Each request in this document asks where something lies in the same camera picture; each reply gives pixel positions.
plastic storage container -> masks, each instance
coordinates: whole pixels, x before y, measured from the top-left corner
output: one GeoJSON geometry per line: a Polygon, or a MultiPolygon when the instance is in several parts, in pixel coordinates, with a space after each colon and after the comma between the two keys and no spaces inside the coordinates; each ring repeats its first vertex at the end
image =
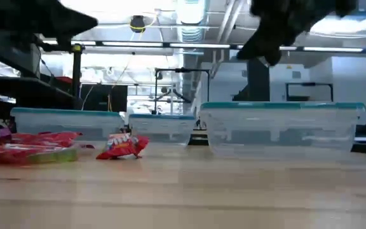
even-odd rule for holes
{"type": "Polygon", "coordinates": [[[149,144],[162,143],[186,146],[190,141],[195,119],[187,115],[131,114],[129,124],[134,134],[149,138],[149,144]]]}
{"type": "Polygon", "coordinates": [[[320,157],[350,152],[359,103],[207,102],[200,109],[216,155],[320,157]]]}
{"type": "Polygon", "coordinates": [[[81,141],[106,141],[124,126],[118,113],[105,111],[13,108],[11,115],[19,133],[73,131],[83,133],[81,141]]]}

clear plastic container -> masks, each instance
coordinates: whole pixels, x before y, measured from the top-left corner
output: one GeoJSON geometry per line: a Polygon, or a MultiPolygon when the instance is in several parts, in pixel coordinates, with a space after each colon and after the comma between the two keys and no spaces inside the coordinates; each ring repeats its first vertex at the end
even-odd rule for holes
{"type": "Polygon", "coordinates": [[[124,126],[119,113],[105,111],[13,108],[11,115],[15,117],[20,133],[83,133],[78,141],[106,141],[109,134],[118,133],[124,126]]]}
{"type": "Polygon", "coordinates": [[[129,124],[133,134],[149,138],[150,145],[186,146],[190,141],[195,119],[188,115],[131,114],[129,124]]]}
{"type": "Polygon", "coordinates": [[[359,103],[207,102],[200,116],[215,155],[317,158],[350,152],[364,110],[359,103]]]}

table surface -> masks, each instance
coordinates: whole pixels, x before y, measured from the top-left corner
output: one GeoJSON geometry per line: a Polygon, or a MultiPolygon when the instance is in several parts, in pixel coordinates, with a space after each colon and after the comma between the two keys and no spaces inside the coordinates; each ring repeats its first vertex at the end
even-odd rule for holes
{"type": "Polygon", "coordinates": [[[0,228],[363,229],[364,157],[240,160],[196,146],[0,167],[0,228]]]}

wooden table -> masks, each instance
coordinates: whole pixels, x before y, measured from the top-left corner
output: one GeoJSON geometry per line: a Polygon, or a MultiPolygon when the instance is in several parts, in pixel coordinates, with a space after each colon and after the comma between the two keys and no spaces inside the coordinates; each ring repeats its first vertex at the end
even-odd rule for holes
{"type": "Polygon", "coordinates": [[[0,167],[0,228],[364,229],[366,161],[224,159],[197,146],[0,167]]]}

teal container lid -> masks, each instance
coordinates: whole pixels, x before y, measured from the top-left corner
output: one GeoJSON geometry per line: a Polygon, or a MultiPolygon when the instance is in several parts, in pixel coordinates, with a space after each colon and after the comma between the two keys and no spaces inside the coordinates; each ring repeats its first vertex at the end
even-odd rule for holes
{"type": "Polygon", "coordinates": [[[11,110],[12,116],[15,116],[20,113],[121,117],[118,112],[109,112],[109,111],[80,111],[80,110],[43,109],[43,108],[12,108],[11,110]]]}
{"type": "Polygon", "coordinates": [[[154,118],[166,120],[194,120],[192,115],[168,115],[168,114],[130,114],[131,118],[154,118]]]}
{"type": "Polygon", "coordinates": [[[361,102],[206,102],[201,109],[361,109],[361,102]]]}

